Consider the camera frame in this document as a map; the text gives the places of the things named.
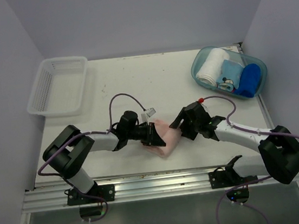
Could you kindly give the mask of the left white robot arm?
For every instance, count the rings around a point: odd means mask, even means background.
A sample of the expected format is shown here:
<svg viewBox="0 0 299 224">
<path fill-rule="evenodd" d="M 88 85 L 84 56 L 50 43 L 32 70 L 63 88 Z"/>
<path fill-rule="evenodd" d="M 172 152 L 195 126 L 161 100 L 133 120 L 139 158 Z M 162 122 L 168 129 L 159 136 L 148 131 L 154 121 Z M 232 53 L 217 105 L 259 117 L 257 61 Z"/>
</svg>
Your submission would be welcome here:
<svg viewBox="0 0 299 224">
<path fill-rule="evenodd" d="M 138 123 L 134 111 L 125 111 L 118 123 L 106 132 L 84 132 L 69 125 L 43 152 L 44 166 L 51 166 L 56 175 L 79 190 L 79 197 L 87 203 L 97 199 L 95 181 L 82 168 L 88 154 L 94 151 L 119 151 L 129 140 L 140 141 L 145 146 L 165 147 L 155 123 Z"/>
</svg>

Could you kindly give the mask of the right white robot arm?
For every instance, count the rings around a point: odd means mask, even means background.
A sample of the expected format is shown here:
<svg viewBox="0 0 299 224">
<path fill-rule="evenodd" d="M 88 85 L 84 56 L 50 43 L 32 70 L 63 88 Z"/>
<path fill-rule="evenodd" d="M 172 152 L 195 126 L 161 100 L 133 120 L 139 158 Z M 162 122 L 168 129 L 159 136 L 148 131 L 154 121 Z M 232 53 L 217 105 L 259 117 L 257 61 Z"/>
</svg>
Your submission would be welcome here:
<svg viewBox="0 0 299 224">
<path fill-rule="evenodd" d="M 299 172 L 299 142 L 284 126 L 259 129 L 234 123 L 230 117 L 210 116 L 199 99 L 181 109 L 170 125 L 183 137 L 194 140 L 197 135 L 217 142 L 229 142 L 255 151 L 255 157 L 235 156 L 223 169 L 209 174 L 213 188 L 257 183 L 268 176 L 289 184 Z"/>
</svg>

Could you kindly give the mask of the pink towel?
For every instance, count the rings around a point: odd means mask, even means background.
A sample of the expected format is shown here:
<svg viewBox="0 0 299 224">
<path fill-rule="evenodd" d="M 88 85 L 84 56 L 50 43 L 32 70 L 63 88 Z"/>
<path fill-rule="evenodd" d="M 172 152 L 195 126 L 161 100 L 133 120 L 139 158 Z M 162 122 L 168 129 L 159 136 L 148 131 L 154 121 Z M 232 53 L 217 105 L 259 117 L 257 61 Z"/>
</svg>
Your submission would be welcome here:
<svg viewBox="0 0 299 224">
<path fill-rule="evenodd" d="M 158 135 L 166 143 L 166 146 L 144 146 L 144 148 L 161 158 L 167 158 L 177 147 L 181 139 L 181 130 L 170 128 L 169 124 L 161 119 L 156 119 L 154 124 Z"/>
</svg>

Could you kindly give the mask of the white plastic basket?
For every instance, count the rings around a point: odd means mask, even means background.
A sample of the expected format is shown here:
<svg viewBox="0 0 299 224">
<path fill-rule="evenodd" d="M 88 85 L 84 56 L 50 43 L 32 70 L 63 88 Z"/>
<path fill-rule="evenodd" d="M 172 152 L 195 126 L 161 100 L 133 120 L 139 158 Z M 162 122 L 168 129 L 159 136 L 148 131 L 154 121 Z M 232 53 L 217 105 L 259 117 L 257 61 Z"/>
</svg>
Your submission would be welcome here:
<svg viewBox="0 0 299 224">
<path fill-rule="evenodd" d="M 54 57 L 41 62 L 30 93 L 31 115 L 70 117 L 81 113 L 88 60 L 83 56 Z"/>
</svg>

